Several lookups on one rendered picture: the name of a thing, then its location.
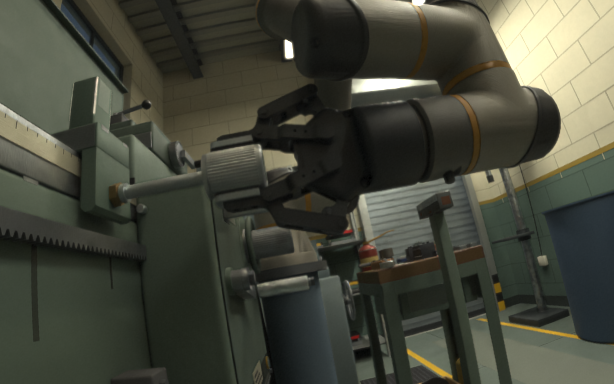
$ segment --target yellow floor line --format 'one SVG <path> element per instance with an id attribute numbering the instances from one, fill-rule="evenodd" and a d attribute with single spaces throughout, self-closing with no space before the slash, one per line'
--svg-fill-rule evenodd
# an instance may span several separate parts
<path id="1" fill-rule="evenodd" d="M 478 320 L 478 321 L 482 321 L 482 322 L 484 322 L 484 323 L 486 323 L 486 322 L 487 322 L 487 319 L 477 319 L 477 320 Z M 546 333 L 546 334 L 549 334 L 549 335 L 556 335 L 556 336 L 560 336 L 560 337 L 567 337 L 567 338 L 570 338 L 570 339 L 577 339 L 577 340 L 581 340 L 581 339 L 579 338 L 579 336 L 577 336 L 577 335 L 573 335 L 573 334 L 570 334 L 570 333 L 563 333 L 563 332 L 549 331 L 549 330 L 546 330 L 546 329 L 539 329 L 539 328 L 528 327 L 528 326 L 525 326 L 525 325 L 513 324 L 513 323 L 504 323 L 504 322 L 501 322 L 501 325 L 504 325 L 504 326 L 506 326 L 506 327 L 520 328 L 520 329 L 525 329 L 525 330 L 528 330 L 528 331 L 534 331 L 534 332 L 539 332 L 539 333 Z"/>
<path id="2" fill-rule="evenodd" d="M 442 368 L 438 367 L 437 365 L 435 365 L 435 364 L 429 362 L 428 360 L 418 356 L 417 354 L 414 353 L 414 351 L 412 351 L 410 349 L 407 349 L 406 353 L 409 354 L 409 356 L 411 356 L 414 359 L 416 359 L 416 361 L 418 361 L 419 363 L 425 365 L 431 371 L 433 371 L 436 374 L 438 374 L 440 377 L 451 377 L 451 373 L 445 372 L 444 370 L 442 370 Z"/>

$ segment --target concrete floor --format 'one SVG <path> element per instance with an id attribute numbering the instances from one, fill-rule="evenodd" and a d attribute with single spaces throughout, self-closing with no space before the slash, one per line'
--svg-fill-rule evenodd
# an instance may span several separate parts
<path id="1" fill-rule="evenodd" d="M 509 307 L 500 312 L 501 321 L 507 323 L 508 316 L 532 307 L 534 305 L 529 304 Z M 486 322 L 479 320 L 481 318 L 485 316 L 470 320 L 480 364 L 480 378 L 482 384 L 499 384 L 489 329 Z M 502 326 L 502 329 L 514 384 L 614 383 L 614 345 L 595 344 L 508 326 Z M 571 317 L 542 329 L 575 334 Z M 427 360 L 431 366 L 424 365 L 438 375 L 451 372 L 442 328 L 409 336 L 406 345 Z M 384 356 L 384 360 L 386 373 L 392 373 L 392 361 L 387 356 Z M 409 362 L 412 367 L 421 364 L 411 356 Z M 360 380 L 375 377 L 371 357 L 357 359 L 357 373 Z"/>

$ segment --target blue cylinder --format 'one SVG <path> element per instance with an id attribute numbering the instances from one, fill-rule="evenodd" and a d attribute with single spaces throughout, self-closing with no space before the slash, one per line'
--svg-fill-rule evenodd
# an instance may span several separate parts
<path id="1" fill-rule="evenodd" d="M 277 384 L 338 384 L 318 277 L 308 291 L 262 299 Z"/>
<path id="2" fill-rule="evenodd" d="M 614 343 L 614 191 L 544 212 L 577 335 Z"/>

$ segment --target beige wall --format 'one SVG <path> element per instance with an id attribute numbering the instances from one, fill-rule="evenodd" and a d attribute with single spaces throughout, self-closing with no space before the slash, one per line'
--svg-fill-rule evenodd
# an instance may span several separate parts
<path id="1" fill-rule="evenodd" d="M 257 109 L 313 81 L 300 75 L 294 62 L 281 62 L 281 52 L 264 53 L 203 65 L 204 77 L 188 71 L 164 78 L 165 133 L 179 140 L 198 160 L 217 137 L 251 129 Z M 301 116 L 291 121 L 304 124 Z M 267 170 L 296 165 L 290 154 L 265 151 Z"/>
<path id="2" fill-rule="evenodd" d="M 510 170 L 522 186 L 614 142 L 614 0 L 478 0 L 523 85 L 548 92 L 563 120 L 545 158 Z M 505 194 L 499 172 L 472 175 L 479 201 Z"/>
<path id="3" fill-rule="evenodd" d="M 133 112 L 129 117 L 137 124 L 152 121 L 162 129 L 163 75 L 127 21 L 118 0 L 75 0 L 75 4 L 124 66 L 122 82 L 129 89 L 123 95 L 124 107 L 141 104 L 144 99 L 153 103 L 150 110 Z"/>

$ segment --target cinder block wall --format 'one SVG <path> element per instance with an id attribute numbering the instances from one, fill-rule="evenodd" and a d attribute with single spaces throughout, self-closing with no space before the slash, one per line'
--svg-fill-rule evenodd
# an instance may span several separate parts
<path id="1" fill-rule="evenodd" d="M 253 128 L 258 108 L 313 82 L 281 56 L 277 51 L 204 64 L 201 79 L 186 70 L 166 74 L 165 133 L 198 160 L 217 137 Z M 305 118 L 291 123 L 304 124 Z M 265 151 L 265 164 L 270 170 L 297 163 L 290 154 Z"/>
<path id="2" fill-rule="evenodd" d="M 61 1 L 55 3 L 60 7 Z M 163 75 L 127 21 L 118 0 L 75 0 L 75 4 L 124 66 L 122 82 L 129 90 L 122 95 L 124 108 L 139 105 L 145 99 L 153 103 L 150 110 L 132 112 L 129 117 L 137 124 L 152 121 L 162 129 Z"/>
<path id="3" fill-rule="evenodd" d="M 544 295 L 565 296 L 564 277 L 542 212 L 614 189 L 614 0 L 478 0 L 523 85 L 548 92 L 563 120 L 545 158 L 509 170 L 532 238 Z M 515 234 L 498 171 L 471 177 L 491 241 Z M 517 241 L 492 246 L 507 304 L 531 296 Z"/>

